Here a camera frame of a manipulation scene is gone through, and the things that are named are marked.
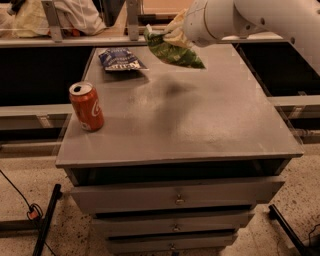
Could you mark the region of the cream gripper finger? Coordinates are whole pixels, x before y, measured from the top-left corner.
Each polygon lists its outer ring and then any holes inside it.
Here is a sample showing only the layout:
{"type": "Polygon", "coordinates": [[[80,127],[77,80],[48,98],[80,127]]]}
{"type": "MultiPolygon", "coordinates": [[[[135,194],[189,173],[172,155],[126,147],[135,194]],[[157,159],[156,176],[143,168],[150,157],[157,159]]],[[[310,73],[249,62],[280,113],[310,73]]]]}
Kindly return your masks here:
{"type": "Polygon", "coordinates": [[[191,48],[193,43],[185,36],[181,28],[176,28],[173,31],[165,34],[163,40],[173,46],[182,48],[191,48]]]}
{"type": "Polygon", "coordinates": [[[181,10],[174,19],[166,26],[164,31],[166,33],[173,32],[177,28],[181,28],[185,19],[185,15],[187,13],[186,9],[181,10]]]}

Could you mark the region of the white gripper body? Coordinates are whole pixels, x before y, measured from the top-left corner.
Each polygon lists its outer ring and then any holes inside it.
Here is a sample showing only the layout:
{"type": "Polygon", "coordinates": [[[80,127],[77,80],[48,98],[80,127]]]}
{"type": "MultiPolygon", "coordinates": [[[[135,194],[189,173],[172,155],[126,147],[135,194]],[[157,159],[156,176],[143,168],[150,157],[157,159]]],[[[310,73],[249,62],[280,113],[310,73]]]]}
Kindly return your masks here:
{"type": "Polygon", "coordinates": [[[183,22],[186,38],[198,47],[207,47],[217,43],[209,32],[205,21],[208,0],[195,0],[187,10],[183,22]]]}

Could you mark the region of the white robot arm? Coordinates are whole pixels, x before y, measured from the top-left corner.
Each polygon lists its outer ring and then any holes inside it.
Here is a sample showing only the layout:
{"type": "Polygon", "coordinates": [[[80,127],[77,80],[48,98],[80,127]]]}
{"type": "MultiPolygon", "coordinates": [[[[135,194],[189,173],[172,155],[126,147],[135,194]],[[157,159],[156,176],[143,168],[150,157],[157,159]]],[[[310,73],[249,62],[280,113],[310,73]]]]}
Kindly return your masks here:
{"type": "Polygon", "coordinates": [[[289,42],[320,73],[319,0],[194,0],[165,29],[165,40],[185,48],[206,47],[264,31],[289,42]]]}

